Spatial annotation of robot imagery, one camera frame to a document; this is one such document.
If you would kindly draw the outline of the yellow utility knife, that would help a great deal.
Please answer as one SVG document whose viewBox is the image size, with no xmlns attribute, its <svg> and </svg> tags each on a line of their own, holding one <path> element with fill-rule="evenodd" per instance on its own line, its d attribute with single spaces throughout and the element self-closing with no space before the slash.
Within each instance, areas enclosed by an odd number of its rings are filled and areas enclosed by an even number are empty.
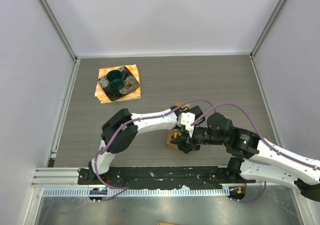
<svg viewBox="0 0 320 225">
<path fill-rule="evenodd" d="M 176 138 L 179 138 L 182 136 L 182 133 L 180 131 L 175 131 L 174 134 L 173 134 L 173 138 L 176 139 Z"/>
</svg>

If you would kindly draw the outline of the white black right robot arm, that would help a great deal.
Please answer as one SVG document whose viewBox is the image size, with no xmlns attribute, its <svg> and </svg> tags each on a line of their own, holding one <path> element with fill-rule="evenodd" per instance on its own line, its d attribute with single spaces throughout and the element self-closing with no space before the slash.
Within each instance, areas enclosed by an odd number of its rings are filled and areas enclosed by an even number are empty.
<svg viewBox="0 0 320 225">
<path fill-rule="evenodd" d="M 320 161 L 286 150 L 257 133 L 235 127 L 230 119 L 214 113 L 206 127 L 191 126 L 194 115 L 183 113 L 174 126 L 171 143 L 184 153 L 202 145 L 222 145 L 231 154 L 226 178 L 262 180 L 298 190 L 309 200 L 320 200 Z"/>
</svg>

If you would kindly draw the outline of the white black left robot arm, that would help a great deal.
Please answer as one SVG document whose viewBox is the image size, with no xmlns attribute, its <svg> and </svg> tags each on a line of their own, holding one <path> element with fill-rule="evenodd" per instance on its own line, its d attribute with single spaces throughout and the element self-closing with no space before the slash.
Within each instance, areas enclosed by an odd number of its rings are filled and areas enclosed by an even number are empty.
<svg viewBox="0 0 320 225">
<path fill-rule="evenodd" d="M 127 108 L 119 110 L 103 126 L 98 152 L 89 163 L 89 179 L 93 183 L 107 184 L 107 172 L 116 154 L 125 151 L 136 136 L 158 131 L 185 128 L 189 136 L 195 134 L 193 122 L 203 112 L 199 106 L 184 108 L 173 106 L 153 113 L 131 113 Z"/>
</svg>

